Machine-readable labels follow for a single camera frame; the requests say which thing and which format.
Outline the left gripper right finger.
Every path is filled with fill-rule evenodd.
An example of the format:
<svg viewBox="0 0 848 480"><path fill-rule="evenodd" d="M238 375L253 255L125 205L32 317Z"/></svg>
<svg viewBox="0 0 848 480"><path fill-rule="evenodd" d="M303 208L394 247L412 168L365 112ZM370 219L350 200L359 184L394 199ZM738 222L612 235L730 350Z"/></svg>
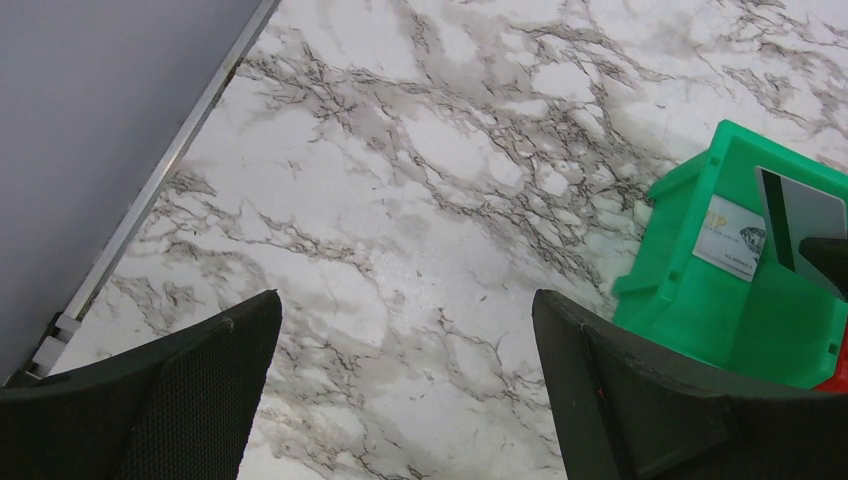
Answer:
<svg viewBox="0 0 848 480"><path fill-rule="evenodd" d="M843 479L847 398L709 366L553 290L532 320L571 479Z"/></svg>

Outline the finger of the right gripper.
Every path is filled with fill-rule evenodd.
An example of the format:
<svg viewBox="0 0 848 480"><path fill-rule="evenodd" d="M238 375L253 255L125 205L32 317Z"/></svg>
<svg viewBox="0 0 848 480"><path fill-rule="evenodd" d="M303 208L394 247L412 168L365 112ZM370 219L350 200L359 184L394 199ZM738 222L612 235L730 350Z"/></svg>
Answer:
<svg viewBox="0 0 848 480"><path fill-rule="evenodd" d="M807 237L800 242L799 253L847 298L847 240Z"/></svg>

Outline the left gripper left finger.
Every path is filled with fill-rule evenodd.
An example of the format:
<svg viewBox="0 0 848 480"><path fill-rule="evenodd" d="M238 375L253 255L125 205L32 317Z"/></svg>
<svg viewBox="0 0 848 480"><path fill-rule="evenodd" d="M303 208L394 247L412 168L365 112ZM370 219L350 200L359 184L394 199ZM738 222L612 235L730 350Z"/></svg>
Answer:
<svg viewBox="0 0 848 480"><path fill-rule="evenodd" d="M273 290L1 392L5 479L234 479L275 352Z"/></svg>

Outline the red plastic bin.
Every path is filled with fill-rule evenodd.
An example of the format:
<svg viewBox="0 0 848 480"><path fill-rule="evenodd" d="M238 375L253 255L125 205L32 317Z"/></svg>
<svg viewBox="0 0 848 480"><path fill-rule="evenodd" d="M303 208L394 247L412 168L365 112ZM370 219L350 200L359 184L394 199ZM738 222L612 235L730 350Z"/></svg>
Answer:
<svg viewBox="0 0 848 480"><path fill-rule="evenodd" d="M832 393L847 393L848 392L848 331L844 331L843 339L840 345L834 374L815 387L815 390L832 392Z"/></svg>

